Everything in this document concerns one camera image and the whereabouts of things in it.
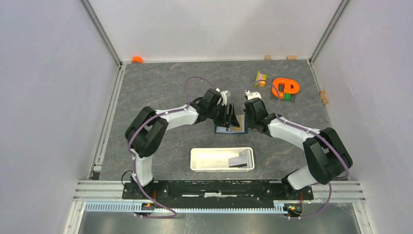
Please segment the gold credit card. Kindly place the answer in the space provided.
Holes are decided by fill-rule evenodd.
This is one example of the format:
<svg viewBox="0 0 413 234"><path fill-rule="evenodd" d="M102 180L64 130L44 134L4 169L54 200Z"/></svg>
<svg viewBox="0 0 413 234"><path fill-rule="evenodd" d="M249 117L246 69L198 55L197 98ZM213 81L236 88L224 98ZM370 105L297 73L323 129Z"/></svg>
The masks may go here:
<svg viewBox="0 0 413 234"><path fill-rule="evenodd" d="M236 115L236 119L239 123L239 127L233 126L232 130L236 133L242 133L245 132L245 121L244 121L244 115Z"/></svg>

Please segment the navy blue card holder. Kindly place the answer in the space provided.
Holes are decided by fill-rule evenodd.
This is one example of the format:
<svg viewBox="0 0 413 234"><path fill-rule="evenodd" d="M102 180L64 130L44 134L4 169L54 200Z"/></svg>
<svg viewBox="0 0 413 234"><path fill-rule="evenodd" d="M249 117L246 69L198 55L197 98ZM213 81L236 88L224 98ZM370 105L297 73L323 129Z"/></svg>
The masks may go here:
<svg viewBox="0 0 413 234"><path fill-rule="evenodd" d="M246 122L245 122L245 132L236 133L236 132L234 132L234 131L232 130L232 127L230 127L230 133L229 133L229 134L246 134L247 132L248 132L248 129L247 129L247 124L246 124Z"/></svg>

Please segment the white plastic tray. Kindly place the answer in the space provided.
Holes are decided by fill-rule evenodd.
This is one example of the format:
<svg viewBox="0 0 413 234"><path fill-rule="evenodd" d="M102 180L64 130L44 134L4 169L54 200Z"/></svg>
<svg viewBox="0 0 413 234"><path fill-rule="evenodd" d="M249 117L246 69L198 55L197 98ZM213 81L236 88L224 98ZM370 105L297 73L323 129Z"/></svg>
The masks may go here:
<svg viewBox="0 0 413 234"><path fill-rule="evenodd" d="M253 168L229 168L228 159L238 156L251 156ZM253 150L250 147L193 148L190 152L190 168L205 173L248 172L255 168Z"/></svg>

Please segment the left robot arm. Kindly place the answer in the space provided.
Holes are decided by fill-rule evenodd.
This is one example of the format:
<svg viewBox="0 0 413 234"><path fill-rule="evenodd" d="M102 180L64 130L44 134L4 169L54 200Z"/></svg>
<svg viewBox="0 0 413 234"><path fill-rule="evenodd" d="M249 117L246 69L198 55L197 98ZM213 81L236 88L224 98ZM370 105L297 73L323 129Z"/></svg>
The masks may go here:
<svg viewBox="0 0 413 234"><path fill-rule="evenodd" d="M158 150L165 132L194 125L207 119L213 120L217 127L229 130L240 127L233 103L228 103L229 91L210 88L202 97L189 101L182 107L155 110L144 107L125 131L128 149L132 155L132 179L136 182L134 192L140 198L152 195L153 181L152 155Z"/></svg>

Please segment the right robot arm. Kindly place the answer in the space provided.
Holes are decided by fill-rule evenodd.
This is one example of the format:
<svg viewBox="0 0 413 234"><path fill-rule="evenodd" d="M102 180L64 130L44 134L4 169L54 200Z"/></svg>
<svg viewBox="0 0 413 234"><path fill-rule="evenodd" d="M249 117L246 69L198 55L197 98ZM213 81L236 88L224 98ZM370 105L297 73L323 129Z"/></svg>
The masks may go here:
<svg viewBox="0 0 413 234"><path fill-rule="evenodd" d="M307 165L282 179L281 192L284 197L294 199L304 187L316 183L326 185L334 179L349 177L353 161L333 128L310 129L278 114L270 114L258 97L248 98L244 105L249 128L287 141L304 151Z"/></svg>

